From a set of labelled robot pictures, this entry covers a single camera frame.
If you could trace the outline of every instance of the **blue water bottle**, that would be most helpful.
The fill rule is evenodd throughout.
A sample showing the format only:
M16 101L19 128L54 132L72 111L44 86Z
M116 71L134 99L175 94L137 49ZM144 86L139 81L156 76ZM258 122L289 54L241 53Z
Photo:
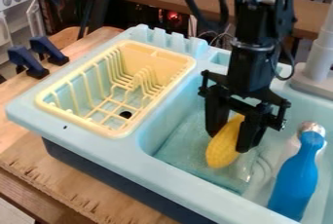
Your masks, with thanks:
M315 191L318 172L315 154L324 137L317 131L300 134L301 148L281 167L268 208L293 220L300 221Z

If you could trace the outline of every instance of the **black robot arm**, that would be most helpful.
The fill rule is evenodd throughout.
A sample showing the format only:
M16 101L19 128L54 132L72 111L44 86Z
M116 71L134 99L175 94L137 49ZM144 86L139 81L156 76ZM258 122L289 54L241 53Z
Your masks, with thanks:
M224 29L228 19L226 0L219 0L218 26L205 20L194 0L185 1L199 21L211 28ZM205 98L205 128L211 136L228 122L230 110L245 116L237 144L237 151L243 153L259 144L267 128L277 131L284 128L284 114L291 104L273 93L270 84L275 76L280 78L276 69L281 52L290 58L293 66L292 56L282 40L291 33L296 18L293 0L235 0L235 12L236 34L231 43L228 74L204 71L199 95ZM208 87L208 80L215 85ZM256 98L260 103L253 106L236 99L235 95ZM276 115L274 105L278 108Z

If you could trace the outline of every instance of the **silver bottle cap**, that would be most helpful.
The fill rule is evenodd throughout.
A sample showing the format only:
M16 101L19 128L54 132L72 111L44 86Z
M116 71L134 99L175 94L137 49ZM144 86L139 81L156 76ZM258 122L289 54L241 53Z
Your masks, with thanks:
M325 128L316 122L312 121L303 122L297 130L297 137L300 138L302 133L306 131L315 131L319 133L322 137L326 136Z

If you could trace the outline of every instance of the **yellow dish rack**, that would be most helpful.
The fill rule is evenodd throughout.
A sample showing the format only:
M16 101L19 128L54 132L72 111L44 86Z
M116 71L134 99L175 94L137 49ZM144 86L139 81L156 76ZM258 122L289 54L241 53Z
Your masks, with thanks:
M190 56L121 41L38 93L35 103L85 129L124 137L195 64Z

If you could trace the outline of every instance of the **drain hole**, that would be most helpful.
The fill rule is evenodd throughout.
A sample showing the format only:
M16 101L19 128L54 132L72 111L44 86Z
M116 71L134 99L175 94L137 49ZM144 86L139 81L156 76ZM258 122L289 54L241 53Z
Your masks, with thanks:
M119 116L123 117L123 118L126 118L126 119L129 119L131 117L131 112L129 111L123 111L119 114Z

